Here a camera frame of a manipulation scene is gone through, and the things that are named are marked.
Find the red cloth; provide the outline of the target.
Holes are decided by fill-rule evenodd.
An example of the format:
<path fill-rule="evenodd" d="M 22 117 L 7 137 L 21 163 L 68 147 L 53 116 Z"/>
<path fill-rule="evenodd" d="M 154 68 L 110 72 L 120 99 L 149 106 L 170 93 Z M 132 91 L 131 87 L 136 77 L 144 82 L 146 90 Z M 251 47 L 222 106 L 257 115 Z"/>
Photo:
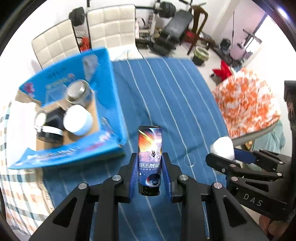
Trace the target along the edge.
<path fill-rule="evenodd" d="M 233 75 L 230 66 L 223 60 L 220 62 L 220 68 L 214 68 L 212 71 L 214 75 L 221 79 L 221 81 L 224 81 Z"/>

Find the white round lid jar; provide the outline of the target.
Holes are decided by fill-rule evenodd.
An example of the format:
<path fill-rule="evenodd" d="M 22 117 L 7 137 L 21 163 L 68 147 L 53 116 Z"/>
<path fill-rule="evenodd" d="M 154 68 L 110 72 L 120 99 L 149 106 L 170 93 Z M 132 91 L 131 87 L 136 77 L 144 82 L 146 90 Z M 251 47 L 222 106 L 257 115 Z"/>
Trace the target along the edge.
<path fill-rule="evenodd" d="M 65 130 L 76 136 L 83 136 L 88 133 L 93 125 L 92 114 L 81 105 L 73 105 L 67 109 L 63 117 Z"/>

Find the wooden chair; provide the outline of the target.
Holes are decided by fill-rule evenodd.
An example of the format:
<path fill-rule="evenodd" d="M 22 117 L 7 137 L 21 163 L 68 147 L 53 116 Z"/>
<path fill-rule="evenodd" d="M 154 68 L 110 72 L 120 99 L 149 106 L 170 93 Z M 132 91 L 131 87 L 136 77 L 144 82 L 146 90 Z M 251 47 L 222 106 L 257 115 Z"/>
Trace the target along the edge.
<path fill-rule="evenodd" d="M 196 46 L 196 43 L 200 38 L 200 33 L 203 30 L 203 27 L 208 19 L 208 13 L 203 9 L 201 5 L 191 6 L 191 8 L 189 9 L 189 12 L 191 13 L 192 11 L 193 11 L 193 28 L 191 30 L 187 29 L 184 37 L 184 40 L 186 42 L 191 43 L 191 46 L 187 51 L 187 55 L 189 55 L 193 47 Z M 204 15 L 204 19 L 201 25 L 199 26 L 199 20 L 201 15 Z"/>

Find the clear plastic box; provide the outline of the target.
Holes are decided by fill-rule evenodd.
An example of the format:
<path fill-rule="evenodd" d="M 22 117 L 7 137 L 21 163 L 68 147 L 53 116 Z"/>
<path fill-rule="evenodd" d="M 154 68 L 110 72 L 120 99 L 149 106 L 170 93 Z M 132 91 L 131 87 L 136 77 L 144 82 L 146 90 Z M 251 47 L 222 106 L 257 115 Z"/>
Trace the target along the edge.
<path fill-rule="evenodd" d="M 65 84 L 59 84 L 56 87 L 47 90 L 45 95 L 45 105 L 64 99 L 66 89 L 67 86 Z"/>

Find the small white-capped tin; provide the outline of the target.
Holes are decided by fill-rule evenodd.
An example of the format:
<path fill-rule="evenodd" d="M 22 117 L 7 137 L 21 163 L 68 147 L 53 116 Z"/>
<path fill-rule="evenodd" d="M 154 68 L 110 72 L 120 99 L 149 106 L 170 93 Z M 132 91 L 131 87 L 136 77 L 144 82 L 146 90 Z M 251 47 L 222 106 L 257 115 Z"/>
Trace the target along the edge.
<path fill-rule="evenodd" d="M 35 120 L 34 120 L 35 129 L 38 130 L 39 128 L 44 126 L 46 124 L 46 121 L 47 121 L 47 112 L 44 110 L 39 111 L 36 114 Z"/>

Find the white round object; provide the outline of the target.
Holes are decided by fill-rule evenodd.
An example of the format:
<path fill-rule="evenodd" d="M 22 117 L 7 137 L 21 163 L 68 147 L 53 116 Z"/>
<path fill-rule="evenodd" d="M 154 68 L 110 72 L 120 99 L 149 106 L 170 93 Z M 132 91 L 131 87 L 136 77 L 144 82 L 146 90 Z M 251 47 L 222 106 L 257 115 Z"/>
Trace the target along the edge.
<path fill-rule="evenodd" d="M 220 137 L 210 145 L 210 153 L 233 161 L 235 159 L 234 145 L 228 136 Z"/>

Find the white padded chair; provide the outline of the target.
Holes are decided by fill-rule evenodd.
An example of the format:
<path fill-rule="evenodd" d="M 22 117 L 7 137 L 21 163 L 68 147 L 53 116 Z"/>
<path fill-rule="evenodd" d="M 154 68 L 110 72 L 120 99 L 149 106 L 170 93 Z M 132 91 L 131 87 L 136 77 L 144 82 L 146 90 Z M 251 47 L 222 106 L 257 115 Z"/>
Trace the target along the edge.
<path fill-rule="evenodd" d="M 64 20 L 32 40 L 32 48 L 41 68 L 80 53 L 71 20 Z"/>
<path fill-rule="evenodd" d="M 92 9 L 86 18 L 92 49 L 135 44 L 135 5 Z"/>

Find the orange white floral cushion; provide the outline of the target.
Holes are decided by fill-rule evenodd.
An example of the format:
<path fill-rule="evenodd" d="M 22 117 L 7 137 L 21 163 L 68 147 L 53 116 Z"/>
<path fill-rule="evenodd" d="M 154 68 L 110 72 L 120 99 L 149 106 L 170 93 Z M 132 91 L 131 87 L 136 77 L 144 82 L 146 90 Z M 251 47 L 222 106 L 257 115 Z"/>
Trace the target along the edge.
<path fill-rule="evenodd" d="M 212 94 L 232 139 L 265 130 L 280 119 L 268 83 L 247 68 L 226 78 Z"/>

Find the black weight bench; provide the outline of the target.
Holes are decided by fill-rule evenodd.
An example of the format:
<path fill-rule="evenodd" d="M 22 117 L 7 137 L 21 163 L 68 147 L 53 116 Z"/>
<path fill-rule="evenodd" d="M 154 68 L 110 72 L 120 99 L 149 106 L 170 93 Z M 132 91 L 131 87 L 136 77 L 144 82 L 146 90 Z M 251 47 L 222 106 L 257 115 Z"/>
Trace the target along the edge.
<path fill-rule="evenodd" d="M 150 50 L 161 56 L 168 56 L 175 45 L 180 43 L 181 37 L 193 19 L 190 12 L 179 10 L 161 31 L 160 36 L 151 44 Z"/>

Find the green white bucket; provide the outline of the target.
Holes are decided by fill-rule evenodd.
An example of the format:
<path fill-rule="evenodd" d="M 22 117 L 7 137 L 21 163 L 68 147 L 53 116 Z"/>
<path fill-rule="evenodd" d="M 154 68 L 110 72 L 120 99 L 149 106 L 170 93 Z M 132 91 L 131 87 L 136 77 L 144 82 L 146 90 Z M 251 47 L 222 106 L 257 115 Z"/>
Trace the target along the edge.
<path fill-rule="evenodd" d="M 209 58 L 210 58 L 210 53 L 206 49 L 200 46 L 197 46 L 194 51 L 194 56 L 192 58 L 192 61 L 194 62 L 195 65 L 202 66 L 204 62 L 209 60 Z"/>

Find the perforated metal strainer tin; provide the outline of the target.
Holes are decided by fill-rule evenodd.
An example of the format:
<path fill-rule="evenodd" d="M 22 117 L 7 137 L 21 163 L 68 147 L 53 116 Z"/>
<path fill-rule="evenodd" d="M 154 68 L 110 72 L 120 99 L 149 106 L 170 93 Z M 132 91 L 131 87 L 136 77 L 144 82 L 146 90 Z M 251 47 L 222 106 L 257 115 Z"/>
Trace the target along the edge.
<path fill-rule="evenodd" d="M 86 80 L 79 79 L 68 85 L 65 98 L 72 105 L 87 108 L 92 101 L 92 90 Z"/>

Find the blue cardboard milk box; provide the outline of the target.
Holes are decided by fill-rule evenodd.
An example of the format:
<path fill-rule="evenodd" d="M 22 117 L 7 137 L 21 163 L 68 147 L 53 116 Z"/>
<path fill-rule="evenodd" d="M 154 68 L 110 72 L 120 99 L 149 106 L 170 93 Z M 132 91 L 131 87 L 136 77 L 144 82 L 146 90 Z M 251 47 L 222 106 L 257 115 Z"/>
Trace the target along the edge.
<path fill-rule="evenodd" d="M 87 51 L 33 76 L 20 91 L 36 104 L 37 148 L 11 169 L 67 165 L 120 152 L 127 136 L 106 48 Z"/>

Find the checkered tablecloth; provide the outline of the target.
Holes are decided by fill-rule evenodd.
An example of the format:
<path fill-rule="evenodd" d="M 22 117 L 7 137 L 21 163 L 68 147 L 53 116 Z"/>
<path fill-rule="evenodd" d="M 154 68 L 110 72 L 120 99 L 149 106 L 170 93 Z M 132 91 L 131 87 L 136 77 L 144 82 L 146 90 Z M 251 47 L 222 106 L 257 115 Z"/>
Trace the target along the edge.
<path fill-rule="evenodd" d="M 17 235 L 30 237 L 54 210 L 42 169 L 12 170 L 27 148 L 36 150 L 36 104 L 16 100 L 1 108 L 1 192 L 5 217 Z"/>

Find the black white round container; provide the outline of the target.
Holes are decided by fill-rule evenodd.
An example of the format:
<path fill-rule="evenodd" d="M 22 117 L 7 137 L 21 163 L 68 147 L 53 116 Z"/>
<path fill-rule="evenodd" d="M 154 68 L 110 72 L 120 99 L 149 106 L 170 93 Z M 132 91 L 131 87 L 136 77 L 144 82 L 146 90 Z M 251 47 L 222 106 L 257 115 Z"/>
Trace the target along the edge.
<path fill-rule="evenodd" d="M 37 139 L 46 143 L 62 144 L 63 132 L 65 130 L 63 125 L 63 117 L 65 113 L 66 111 L 61 107 L 47 112 L 46 124 L 36 130 Z"/>

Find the space print can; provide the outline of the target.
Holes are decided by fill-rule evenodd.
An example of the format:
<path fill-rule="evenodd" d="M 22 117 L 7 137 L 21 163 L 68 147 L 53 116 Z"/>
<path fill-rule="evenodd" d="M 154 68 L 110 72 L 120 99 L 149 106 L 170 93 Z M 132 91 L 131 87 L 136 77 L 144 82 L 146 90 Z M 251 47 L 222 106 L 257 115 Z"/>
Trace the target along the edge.
<path fill-rule="evenodd" d="M 143 196 L 159 195 L 162 143 L 161 126 L 138 128 L 138 188 Z"/>

